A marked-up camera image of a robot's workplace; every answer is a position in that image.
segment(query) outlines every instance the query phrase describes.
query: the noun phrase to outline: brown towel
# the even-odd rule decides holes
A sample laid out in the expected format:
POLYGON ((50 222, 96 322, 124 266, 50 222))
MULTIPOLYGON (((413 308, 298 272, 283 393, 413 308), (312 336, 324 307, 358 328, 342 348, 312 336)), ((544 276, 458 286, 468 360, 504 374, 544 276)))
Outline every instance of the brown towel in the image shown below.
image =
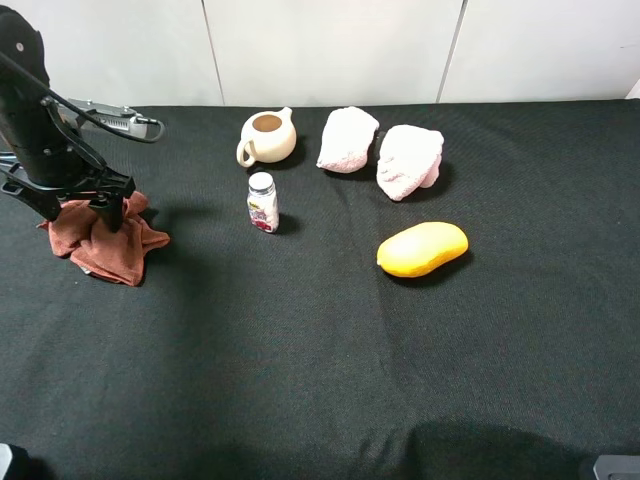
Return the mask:
POLYGON ((152 230, 138 215, 148 204, 140 192, 125 199, 124 222, 116 233, 83 200, 65 203, 57 220, 39 227, 49 231, 54 255, 71 255, 73 263, 92 275, 133 287, 142 281, 147 252, 169 243, 169 235, 152 230))

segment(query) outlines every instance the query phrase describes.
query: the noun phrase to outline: pink towel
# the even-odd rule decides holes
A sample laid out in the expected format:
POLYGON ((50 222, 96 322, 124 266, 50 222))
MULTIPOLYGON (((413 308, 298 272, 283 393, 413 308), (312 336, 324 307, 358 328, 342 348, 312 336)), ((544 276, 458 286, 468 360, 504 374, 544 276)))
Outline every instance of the pink towel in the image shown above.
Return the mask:
POLYGON ((142 281, 147 252, 169 243, 169 235, 152 230, 138 215, 148 203, 140 192, 125 199, 124 222, 115 233, 84 200, 65 203, 57 220, 39 227, 49 232, 54 255, 71 255, 73 263, 92 275, 133 287, 142 281))
POLYGON ((378 185, 395 201, 438 178, 444 138, 440 132, 412 125, 391 128, 380 147, 378 185))
POLYGON ((322 132, 318 168, 351 173, 367 163, 367 150, 380 124, 364 110, 341 108, 329 114, 322 132))

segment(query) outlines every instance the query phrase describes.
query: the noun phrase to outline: black fabric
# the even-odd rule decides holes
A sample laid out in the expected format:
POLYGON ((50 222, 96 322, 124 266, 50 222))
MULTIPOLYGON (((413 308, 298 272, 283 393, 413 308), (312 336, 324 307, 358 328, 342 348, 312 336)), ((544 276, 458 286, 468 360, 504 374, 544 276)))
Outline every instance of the black fabric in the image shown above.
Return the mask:
POLYGON ((55 258, 0 200, 0 441, 64 479, 576 478, 640 453, 640 102, 367 108, 445 138, 436 185, 393 203, 375 167, 315 166, 330 109, 294 109, 249 224, 242 123, 144 108, 154 146, 92 134, 172 243, 141 288, 55 258), (471 250, 399 280, 378 245, 459 225, 471 250))

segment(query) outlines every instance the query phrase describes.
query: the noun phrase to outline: teapot spout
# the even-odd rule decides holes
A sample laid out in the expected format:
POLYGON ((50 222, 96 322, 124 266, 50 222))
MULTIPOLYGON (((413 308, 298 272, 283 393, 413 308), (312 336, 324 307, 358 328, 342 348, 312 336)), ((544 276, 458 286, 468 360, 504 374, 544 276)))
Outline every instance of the teapot spout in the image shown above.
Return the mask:
POLYGON ((291 114, 293 111, 289 107, 284 107, 282 110, 278 112, 282 118, 287 120, 291 120, 291 114))

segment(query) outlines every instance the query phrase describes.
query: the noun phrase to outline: white bottle cap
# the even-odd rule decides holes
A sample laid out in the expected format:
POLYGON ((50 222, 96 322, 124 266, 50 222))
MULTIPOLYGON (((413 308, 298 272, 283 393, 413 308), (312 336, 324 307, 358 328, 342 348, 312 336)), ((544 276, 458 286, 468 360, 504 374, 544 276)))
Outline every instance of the white bottle cap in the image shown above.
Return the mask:
POLYGON ((267 172, 254 173, 249 177, 249 188, 257 194, 266 194, 273 187, 273 177, 267 172))

